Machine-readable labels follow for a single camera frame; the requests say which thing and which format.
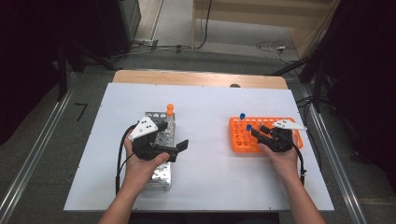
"gray floor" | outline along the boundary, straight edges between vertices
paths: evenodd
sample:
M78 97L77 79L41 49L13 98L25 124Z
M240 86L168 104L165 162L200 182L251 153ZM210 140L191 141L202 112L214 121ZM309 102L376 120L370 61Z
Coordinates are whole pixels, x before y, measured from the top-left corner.
M273 33L269 35L271 37L265 36L262 40L288 38L287 34L276 36L279 30L280 28L274 28ZM160 22L156 36L162 41L162 44L173 44L166 41L165 35L161 35L161 33L172 34ZM229 38L233 48L239 48L236 43L238 43L237 39L240 37ZM211 50L185 50L180 54L166 50L150 54L123 56L114 58L111 62L122 66L124 69L164 69L249 75L269 74L285 65L271 52L264 52L256 49L255 46L250 45L248 48L242 46L241 48L250 50L251 54L248 50L243 50L244 53L241 54L235 53L234 50L227 51L230 48L224 48L223 44L215 45L215 40L208 40L210 44L208 46ZM261 55L256 54L257 52L253 53L253 50L257 50ZM145 49L134 49L131 53L140 51L145 51ZM289 56L285 54L285 56L289 60L295 60L293 54ZM78 82L67 107L8 223L94 223L99 220L101 213L66 213L63 208L104 95L106 84L111 82L114 73L114 71L108 71L100 65L89 63L84 74L78 74ZM283 77L288 81L288 86L295 99L301 99L303 98L302 85L294 76L296 76L296 73L290 72ZM25 119L11 139L0 146L1 197L6 194L7 188L21 169L23 162L35 144L35 140L45 126L52 109L55 107L57 94L58 89L55 87ZM82 108L75 103L88 104L87 110L79 121L77 119ZM338 156L346 169L353 189L361 201L368 223L395 223L395 193L392 191L384 173L371 164L352 161L350 155L354 150L349 143L343 123L338 117L330 113L326 105L322 105L322 111L322 116L325 119ZM310 117L308 117L307 125L318 144L323 177L329 182L327 187L335 208L335 211L325 212L323 216L328 223L352 223L343 195L332 172L332 167ZM206 223L206 217L205 214L189 215L191 223ZM280 217L282 223L292 223L290 212L282 212Z

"aluminum rail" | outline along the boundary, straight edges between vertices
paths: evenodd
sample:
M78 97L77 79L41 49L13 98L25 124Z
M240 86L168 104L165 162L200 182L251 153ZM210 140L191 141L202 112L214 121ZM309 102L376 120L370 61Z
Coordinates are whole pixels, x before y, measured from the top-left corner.
M33 171L35 170L35 167L37 166L48 141L50 140L50 137L56 128L56 125L58 124L58 121L67 106L67 103L69 102L76 83L78 82L78 78L79 75L76 73L72 73L70 75L68 79L69 90L64 95L62 101L55 105L49 116L49 119L35 141L35 144L26 158L22 168L18 172L11 185L8 187L7 193L0 206L0 224L8 223L8 220L11 218L14 208L22 196L23 191L26 188Z
M302 91L304 97L312 95L310 90L306 86L302 86ZM329 158L332 171L334 172L335 179L337 180L338 186L341 190L341 193L343 194L346 207L349 211L353 223L355 224L368 223L361 209L361 204L359 202L359 199L355 194L355 190L353 189L352 184L350 183L347 177L347 172L345 171L343 164L338 158L337 152L332 143L332 139L330 138L329 132L326 129L321 114L318 114L315 111L315 108L312 106L310 107L310 114L318 130L320 140L324 146L327 157Z

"hand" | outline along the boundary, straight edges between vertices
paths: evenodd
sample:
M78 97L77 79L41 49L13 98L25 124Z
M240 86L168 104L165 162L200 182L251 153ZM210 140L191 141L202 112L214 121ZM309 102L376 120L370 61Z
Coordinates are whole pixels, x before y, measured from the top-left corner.
M297 136L293 135L293 143L297 146ZM265 144L259 144L259 148L262 152L271 159L274 168L283 181L287 181L290 178L298 177L297 171L297 152L294 148L286 152L273 152Z
M124 147L126 152L126 158L128 158L133 153L133 145L132 141L126 137L124 139ZM136 193L140 193L140 191L146 186L146 184L151 179L154 174L155 169L166 162L169 159L169 154L162 153L158 155L151 161L143 161L139 160L136 155L133 155L127 162L125 167L125 178L122 184L122 188L124 186L128 186L129 190L133 190Z

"white table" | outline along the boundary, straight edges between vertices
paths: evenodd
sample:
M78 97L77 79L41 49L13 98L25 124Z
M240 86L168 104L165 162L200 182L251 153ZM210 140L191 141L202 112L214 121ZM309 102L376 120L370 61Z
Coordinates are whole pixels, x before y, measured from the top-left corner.
M123 132L147 111L172 103L178 143L189 148L173 164L169 191L144 191L137 211L280 211L288 210L285 191L271 162L262 154L235 154L229 117L292 117L302 123L288 90L150 84L108 85L84 150L65 211L103 211L115 197L116 163ZM305 188L319 210L333 210L305 132Z

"table surface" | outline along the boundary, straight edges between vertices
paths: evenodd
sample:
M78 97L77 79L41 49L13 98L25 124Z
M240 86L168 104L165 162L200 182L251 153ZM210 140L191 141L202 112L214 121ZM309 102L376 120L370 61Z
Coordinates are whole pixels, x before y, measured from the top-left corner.
M249 89L247 83L255 78L257 80L252 82L252 86L257 88ZM180 85L182 80L190 86ZM115 83L107 87L64 210L107 209L115 197L119 138L130 124L128 122L141 119L147 111L163 111L168 103L175 105L175 142L189 139L189 148L178 155L177 162L172 163L171 189L142 192L134 210L288 210L286 193L271 162L262 154L233 153L228 135L228 119L241 112L248 117L290 117L302 122L289 90L258 87L258 82L263 81L261 85L274 87L276 80L280 88L286 86L285 80L279 77L119 71L114 77ZM129 81L135 84L117 83ZM203 86L203 83L217 83L221 87ZM225 88L230 83L245 88ZM308 171L305 188L319 210L333 210L308 137L305 132L300 132L300 136L304 144L301 149L304 165Z
M156 70L120 70L115 74L113 83L211 87L230 87L232 84L238 84L241 88L288 89L283 77Z

